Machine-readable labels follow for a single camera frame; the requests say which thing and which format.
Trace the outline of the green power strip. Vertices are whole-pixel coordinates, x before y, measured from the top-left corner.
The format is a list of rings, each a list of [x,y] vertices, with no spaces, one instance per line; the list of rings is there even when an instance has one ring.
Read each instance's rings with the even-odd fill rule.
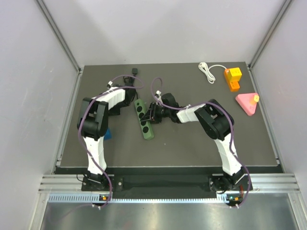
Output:
[[[143,117],[145,116],[146,112],[148,111],[148,109],[145,106],[145,103],[142,99],[137,99],[135,102],[135,109],[136,109],[136,113],[138,116],[138,121],[140,123],[140,127],[141,127],[141,131],[143,134],[143,138],[145,140],[151,140],[154,138],[154,133],[152,130],[152,126],[151,123],[149,122],[149,120],[146,120],[145,118],[143,119]]]

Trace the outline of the blue cube plug adapter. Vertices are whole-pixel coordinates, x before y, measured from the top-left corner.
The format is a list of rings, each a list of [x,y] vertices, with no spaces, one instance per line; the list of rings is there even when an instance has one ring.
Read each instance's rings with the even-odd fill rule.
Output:
[[[112,134],[111,134],[110,128],[108,128],[104,135],[104,140],[109,140],[111,138],[112,138]]]

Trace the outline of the pink triangular socket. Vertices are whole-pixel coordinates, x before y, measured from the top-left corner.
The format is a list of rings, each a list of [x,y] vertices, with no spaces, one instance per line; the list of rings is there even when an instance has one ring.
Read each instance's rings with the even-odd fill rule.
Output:
[[[257,93],[243,93],[236,96],[236,101],[248,116],[255,114],[257,104],[251,104],[250,99]]]

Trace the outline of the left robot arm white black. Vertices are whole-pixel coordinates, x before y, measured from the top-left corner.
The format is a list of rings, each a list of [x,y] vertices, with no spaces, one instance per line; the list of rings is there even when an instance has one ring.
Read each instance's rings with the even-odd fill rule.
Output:
[[[108,83],[108,90],[93,98],[84,98],[77,122],[78,137],[88,155],[88,168],[83,175],[83,191],[104,191],[110,186],[106,174],[104,139],[108,131],[109,112],[118,115],[129,106],[136,94],[132,83],[124,86]]]

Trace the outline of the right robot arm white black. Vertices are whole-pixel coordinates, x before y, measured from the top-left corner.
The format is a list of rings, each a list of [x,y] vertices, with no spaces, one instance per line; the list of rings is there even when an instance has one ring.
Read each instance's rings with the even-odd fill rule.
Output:
[[[209,138],[214,140],[222,160],[223,176],[212,178],[212,190],[225,192],[239,188],[243,191],[242,180],[245,177],[244,166],[238,159],[234,144],[234,120],[231,115],[215,100],[195,106],[180,106],[171,93],[154,95],[155,102],[148,110],[141,112],[141,123],[158,124],[163,118],[183,124],[199,122]]]

